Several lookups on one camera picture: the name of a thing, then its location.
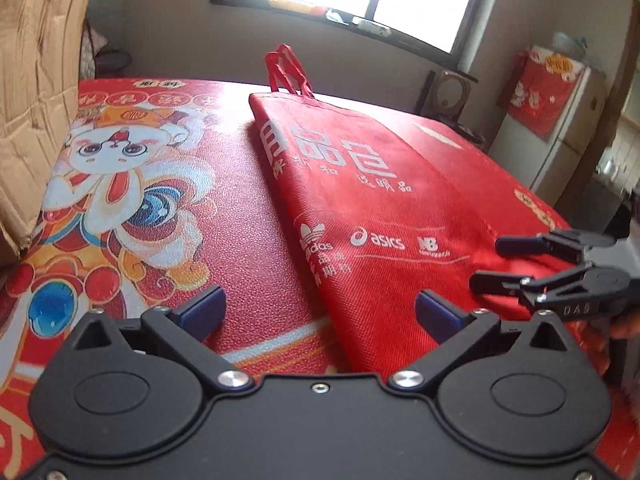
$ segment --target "table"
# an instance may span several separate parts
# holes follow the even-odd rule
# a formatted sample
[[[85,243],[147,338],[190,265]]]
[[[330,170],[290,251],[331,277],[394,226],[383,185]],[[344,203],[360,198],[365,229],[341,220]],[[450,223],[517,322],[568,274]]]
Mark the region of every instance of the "table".
[[[296,250],[297,237],[282,228],[290,220],[248,106],[251,92],[264,91],[194,80],[81,82],[78,118],[54,168],[33,246],[0,290],[5,476],[16,476],[41,455],[28,421],[29,392],[91,307],[136,317],[150,306],[177,306],[217,283],[228,311],[207,344],[229,361],[256,376],[349,370]],[[322,99],[370,114],[398,133],[399,125],[413,122],[418,134],[433,139],[428,150],[417,149],[465,192],[482,192],[482,179],[469,179],[469,171],[501,171],[480,152],[463,160],[455,148],[462,141],[442,124]],[[410,144],[416,140],[402,136]],[[465,171],[457,171],[462,164]],[[554,222],[534,198],[522,200],[540,218],[541,230]],[[626,473],[638,439],[620,394],[612,426],[600,454]],[[621,449],[620,438],[626,442]]]

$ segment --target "cardboard box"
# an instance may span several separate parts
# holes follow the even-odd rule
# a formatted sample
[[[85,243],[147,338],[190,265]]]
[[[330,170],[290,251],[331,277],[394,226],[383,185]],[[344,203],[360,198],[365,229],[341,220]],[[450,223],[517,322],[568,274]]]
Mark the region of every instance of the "cardboard box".
[[[0,265],[27,250],[78,110],[87,0],[0,0]]]

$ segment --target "red strap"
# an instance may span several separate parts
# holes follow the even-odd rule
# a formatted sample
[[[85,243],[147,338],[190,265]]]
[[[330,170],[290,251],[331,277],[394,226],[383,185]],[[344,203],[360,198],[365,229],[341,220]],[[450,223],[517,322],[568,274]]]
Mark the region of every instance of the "red strap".
[[[298,58],[291,51],[289,45],[281,44],[276,52],[270,52],[264,60],[269,73],[269,85],[271,91],[278,92],[280,85],[284,86],[290,93],[298,94],[289,76],[293,78],[300,88],[300,95],[315,99],[311,85],[306,78],[305,70],[300,65]]]

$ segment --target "refrigerator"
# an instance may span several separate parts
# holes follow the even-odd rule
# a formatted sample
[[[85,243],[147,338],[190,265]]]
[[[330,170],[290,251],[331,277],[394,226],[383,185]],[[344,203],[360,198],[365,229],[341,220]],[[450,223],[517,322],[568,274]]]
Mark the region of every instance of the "refrigerator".
[[[489,157],[554,206],[593,137],[606,97],[604,74],[585,66],[546,139],[507,114]]]

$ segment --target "wooden door frame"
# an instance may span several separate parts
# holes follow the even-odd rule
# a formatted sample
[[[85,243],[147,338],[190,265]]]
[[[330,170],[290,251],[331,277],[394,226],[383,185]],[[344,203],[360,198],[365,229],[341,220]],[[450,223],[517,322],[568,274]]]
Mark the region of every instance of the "wooden door frame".
[[[640,1],[633,0],[629,26],[626,31],[625,46],[611,86],[611,92],[604,103],[602,115],[596,126],[593,139],[587,146],[575,173],[556,202],[555,209],[568,218],[584,194],[587,184],[596,170],[602,153],[610,145],[618,129],[618,122],[625,106],[626,97],[636,73],[636,63],[640,52]]]

